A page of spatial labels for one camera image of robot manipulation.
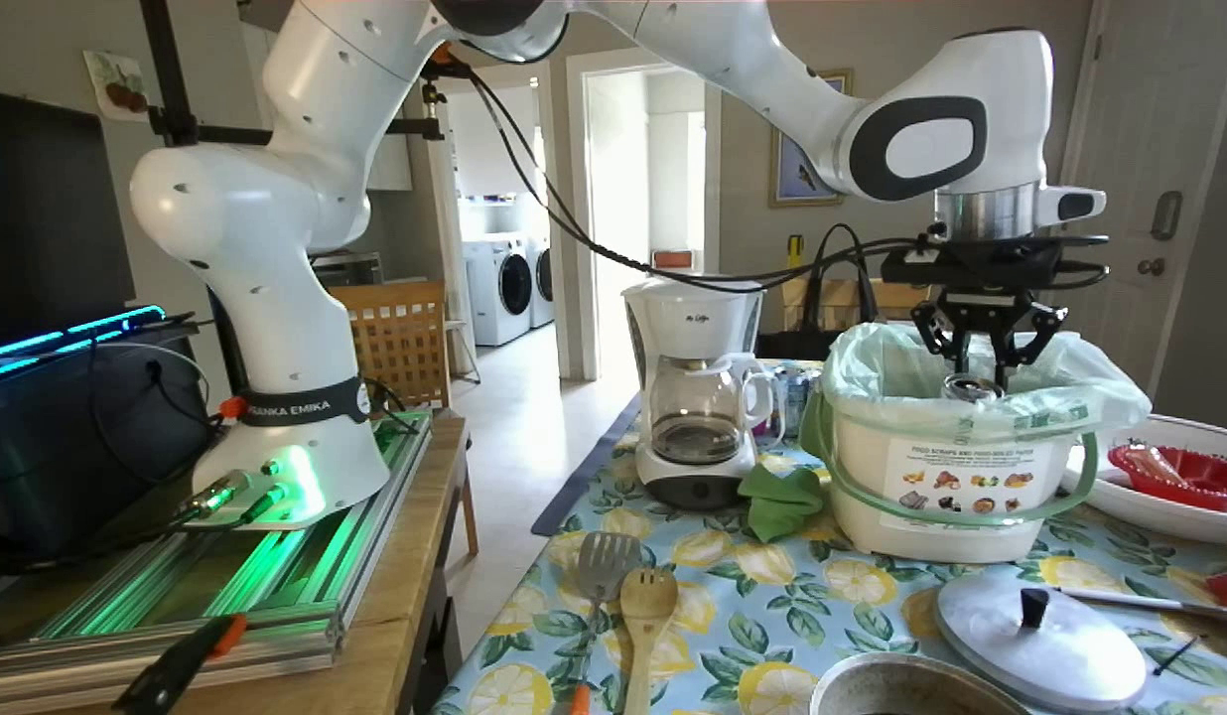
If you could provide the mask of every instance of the black cable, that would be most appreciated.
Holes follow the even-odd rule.
[[[374,396],[377,396],[377,406],[370,408],[370,414],[405,414],[410,406],[396,396],[396,388],[389,388],[386,382],[374,382],[374,378],[365,378],[361,373],[361,382],[365,382],[365,388],[370,388],[370,406],[374,406]]]
[[[100,343],[89,337],[89,420],[93,420],[93,433],[100,436],[100,448],[104,448],[126,476],[134,476],[134,484],[144,489],[145,476],[144,476],[126,457],[120,457],[120,448],[116,448],[116,444],[108,443],[108,433],[104,433],[100,406],[96,406],[96,355],[100,355]]]
[[[875,324],[879,317],[879,296],[875,296],[875,282],[871,282],[871,267],[867,267],[867,245],[862,245],[862,240],[854,236],[854,226],[851,222],[838,222],[838,226],[846,226],[846,236],[851,236],[851,255],[854,255],[854,296],[856,296],[856,324]]]
[[[791,267],[791,272],[719,276],[719,279],[713,279],[713,276],[670,276],[670,272],[660,272],[660,267],[652,267],[652,261],[629,257],[629,255],[618,255],[618,252],[594,243],[594,240],[574,222],[573,207],[565,202],[565,196],[561,196],[548,178],[543,178],[543,187],[548,187],[548,198],[561,207],[561,215],[554,215],[554,211],[548,207],[548,198],[535,191],[532,177],[523,173],[523,165],[520,165],[520,157],[516,157],[516,145],[523,147],[523,157],[532,159],[532,169],[541,169],[541,165],[535,165],[535,157],[532,157],[532,147],[528,147],[528,134],[520,130],[520,124],[516,124],[513,110],[504,109],[504,98],[499,98],[475,72],[468,72],[468,79],[474,79],[474,89],[475,89],[475,94],[479,94],[479,102],[486,102],[486,110],[487,110],[496,134],[499,134],[499,147],[504,147],[509,165],[513,165],[516,178],[520,178],[523,191],[532,196],[532,202],[535,202],[568,240],[574,240],[574,243],[588,245],[593,255],[599,255],[599,257],[607,257],[607,261],[618,261],[618,267],[629,267],[629,272],[652,276],[652,279],[670,279],[670,282],[688,282],[688,288],[719,292],[719,296],[765,296],[765,292],[773,292],[773,288],[783,288],[783,282],[794,282],[794,279],[817,272],[817,267]],[[854,267],[856,267],[856,261],[867,261],[867,255],[875,255],[875,245],[862,245],[862,243],[856,243],[854,226],[835,222],[827,236],[835,236],[835,232],[851,232],[854,245],[840,252],[838,257],[827,257],[827,267],[828,267],[828,261],[854,261]],[[891,240],[891,243],[880,243],[879,252],[887,255],[887,252],[908,245],[908,243],[913,243],[913,240]]]
[[[168,347],[145,347],[145,343],[100,343],[100,351],[144,351],[144,355],[176,359],[201,382],[201,402],[209,406],[209,382],[206,382],[206,369],[196,359],[168,351]]]
[[[151,378],[151,382],[159,386],[159,395],[163,395],[163,402],[171,406],[171,414],[177,414],[177,418],[187,418],[187,420],[200,420],[201,431],[216,431],[216,420],[206,418],[206,408],[196,414],[196,408],[177,406],[177,396],[168,388],[163,378]]]

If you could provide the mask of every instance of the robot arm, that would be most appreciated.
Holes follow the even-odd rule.
[[[200,460],[196,489],[259,494],[233,504],[247,530],[312,526],[389,481],[361,406],[348,317],[307,255],[365,232],[365,177],[418,72],[451,40],[535,61],[561,44],[573,11],[607,20],[761,110],[838,191],[880,202],[937,191],[948,240],[1026,240],[1102,207],[1091,191],[1043,187],[1051,79],[1038,31],[953,40],[862,102],[783,47],[765,0],[298,0],[263,68],[273,138],[159,147],[132,177],[144,232],[233,324],[247,414]]]

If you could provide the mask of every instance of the plastic bag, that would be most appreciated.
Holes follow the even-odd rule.
[[[791,279],[778,288],[783,302],[783,328],[778,335],[758,335],[758,359],[807,359],[821,361],[840,330],[828,330],[821,317],[827,292],[821,282],[828,279],[835,267],[854,267],[854,324],[875,324],[879,317],[879,300],[875,282],[867,272],[862,243],[854,240],[854,257],[846,255],[827,255],[827,240],[815,252],[810,276]]]
[[[969,367],[994,369],[987,343],[969,347]],[[948,361],[925,351],[916,328],[854,328],[821,367],[801,444],[827,452],[835,414],[937,443],[1040,443],[1102,425],[1126,431],[1151,414],[1146,395],[1081,335],[1056,335],[1032,367],[1011,369],[1005,396],[958,402],[946,396],[946,386]]]

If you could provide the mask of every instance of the dryer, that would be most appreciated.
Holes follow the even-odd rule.
[[[554,279],[553,279],[553,255],[548,240],[532,240],[532,330],[554,324]]]
[[[532,330],[532,261],[516,236],[460,245],[475,347],[504,347]]]

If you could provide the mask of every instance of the metal bowl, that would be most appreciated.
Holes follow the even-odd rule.
[[[925,655],[851,655],[835,662],[815,697],[810,715],[1026,715],[1016,701],[982,677]]]

